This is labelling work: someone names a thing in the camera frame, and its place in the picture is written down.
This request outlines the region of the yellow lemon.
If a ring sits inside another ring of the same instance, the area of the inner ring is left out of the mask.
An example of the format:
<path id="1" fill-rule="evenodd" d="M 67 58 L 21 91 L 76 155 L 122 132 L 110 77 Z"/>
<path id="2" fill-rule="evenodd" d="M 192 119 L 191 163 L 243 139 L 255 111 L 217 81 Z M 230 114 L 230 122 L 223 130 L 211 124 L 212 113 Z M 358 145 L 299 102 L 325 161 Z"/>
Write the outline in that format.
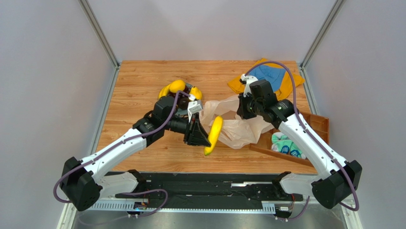
<path id="1" fill-rule="evenodd" d="M 169 92 L 177 93 L 178 91 L 184 91 L 186 83 L 183 80 L 175 80 L 168 85 Z"/>

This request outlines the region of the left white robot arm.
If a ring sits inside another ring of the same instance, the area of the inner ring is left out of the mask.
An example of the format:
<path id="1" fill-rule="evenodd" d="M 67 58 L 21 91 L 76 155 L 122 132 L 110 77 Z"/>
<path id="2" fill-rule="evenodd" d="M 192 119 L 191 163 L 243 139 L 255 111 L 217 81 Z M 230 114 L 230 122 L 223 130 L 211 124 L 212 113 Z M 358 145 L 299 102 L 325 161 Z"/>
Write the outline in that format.
<path id="1" fill-rule="evenodd" d="M 73 204 L 77 211 L 85 211 L 101 198 L 134 193 L 143 182 L 136 170 L 112 176 L 108 173 L 129 156 L 162 138 L 167 130 L 182 134 L 187 145 L 203 146 L 206 155 L 213 152 L 223 119 L 216 117 L 207 133 L 200 119 L 201 101 L 192 95 L 186 95 L 185 99 L 189 102 L 186 117 L 176 115 L 180 101 L 177 94 L 162 96 L 122 137 L 90 156 L 66 160 L 61 178 L 53 189 L 54 197 Z"/>

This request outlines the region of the translucent plastic bag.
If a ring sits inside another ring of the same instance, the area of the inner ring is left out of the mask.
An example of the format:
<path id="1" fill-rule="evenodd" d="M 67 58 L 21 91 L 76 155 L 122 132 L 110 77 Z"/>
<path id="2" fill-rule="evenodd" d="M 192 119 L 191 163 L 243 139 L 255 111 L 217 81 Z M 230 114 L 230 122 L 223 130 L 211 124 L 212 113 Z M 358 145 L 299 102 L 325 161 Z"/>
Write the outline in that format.
<path id="1" fill-rule="evenodd" d="M 227 99 L 205 102 L 200 113 L 201 124 L 207 132 L 213 125 L 217 116 L 223 118 L 223 127 L 218 141 L 232 149 L 240 149 L 248 144 L 256 144 L 261 134 L 266 133 L 274 126 L 265 122 L 261 116 L 252 119 L 242 119 L 237 115 L 239 98 L 233 95 Z"/>

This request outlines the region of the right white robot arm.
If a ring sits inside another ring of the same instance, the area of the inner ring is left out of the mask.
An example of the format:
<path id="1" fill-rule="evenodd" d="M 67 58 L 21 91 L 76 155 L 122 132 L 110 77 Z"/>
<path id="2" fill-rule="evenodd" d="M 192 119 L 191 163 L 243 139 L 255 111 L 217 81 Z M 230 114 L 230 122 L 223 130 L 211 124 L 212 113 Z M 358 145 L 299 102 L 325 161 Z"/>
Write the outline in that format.
<path id="1" fill-rule="evenodd" d="M 356 160 L 350 162 L 334 151 L 292 102 L 278 101 L 267 80 L 242 76 L 240 82 L 245 89 L 238 95 L 237 114 L 242 119 L 261 116 L 271 123 L 299 147 L 317 171 L 317 175 L 280 174 L 272 181 L 278 192 L 314 197 L 327 209 L 356 195 L 363 169 Z"/>

